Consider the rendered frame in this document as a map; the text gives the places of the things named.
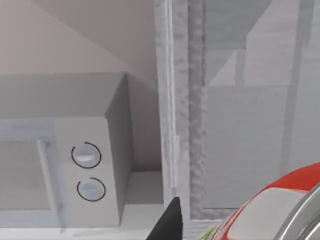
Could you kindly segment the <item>microwave door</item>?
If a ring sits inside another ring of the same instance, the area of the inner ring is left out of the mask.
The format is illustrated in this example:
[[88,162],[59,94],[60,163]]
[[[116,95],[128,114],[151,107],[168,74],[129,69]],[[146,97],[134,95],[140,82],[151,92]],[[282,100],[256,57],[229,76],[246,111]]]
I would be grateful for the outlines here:
[[52,121],[0,119],[0,228],[65,228],[61,175]]

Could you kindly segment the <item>red and white can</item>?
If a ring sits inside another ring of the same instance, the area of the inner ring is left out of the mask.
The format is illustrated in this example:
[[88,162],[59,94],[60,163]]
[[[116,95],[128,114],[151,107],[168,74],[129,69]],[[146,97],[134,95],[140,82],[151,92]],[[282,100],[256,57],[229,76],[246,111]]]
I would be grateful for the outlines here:
[[320,162],[270,183],[200,240],[320,240]]

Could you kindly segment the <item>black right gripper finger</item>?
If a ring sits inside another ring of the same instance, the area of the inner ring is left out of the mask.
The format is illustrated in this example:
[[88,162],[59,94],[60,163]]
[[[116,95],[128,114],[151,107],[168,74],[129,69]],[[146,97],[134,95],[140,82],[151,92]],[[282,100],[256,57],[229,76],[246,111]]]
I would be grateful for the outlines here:
[[175,196],[145,240],[183,240],[181,202]]

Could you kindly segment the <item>pale microwave oven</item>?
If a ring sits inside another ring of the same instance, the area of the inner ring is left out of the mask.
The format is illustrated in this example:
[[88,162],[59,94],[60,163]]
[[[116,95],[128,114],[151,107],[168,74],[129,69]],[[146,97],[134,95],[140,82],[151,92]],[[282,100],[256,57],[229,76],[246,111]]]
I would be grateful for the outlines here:
[[[0,75],[0,120],[49,120],[56,138],[67,228],[117,227],[133,163],[128,79],[124,72]],[[71,150],[96,145],[101,162],[77,166]],[[103,199],[89,202],[77,183],[103,182]]]

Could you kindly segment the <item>microwave knob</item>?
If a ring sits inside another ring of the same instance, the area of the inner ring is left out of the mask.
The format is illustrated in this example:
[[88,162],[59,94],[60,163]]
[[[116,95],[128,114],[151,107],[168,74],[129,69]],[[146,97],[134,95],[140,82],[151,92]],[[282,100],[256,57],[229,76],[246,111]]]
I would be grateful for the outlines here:
[[76,185],[78,195],[85,201],[98,202],[106,195],[106,187],[98,178],[90,177]]
[[99,148],[91,142],[83,142],[76,145],[71,150],[72,161],[83,169],[93,169],[97,167],[102,159]]

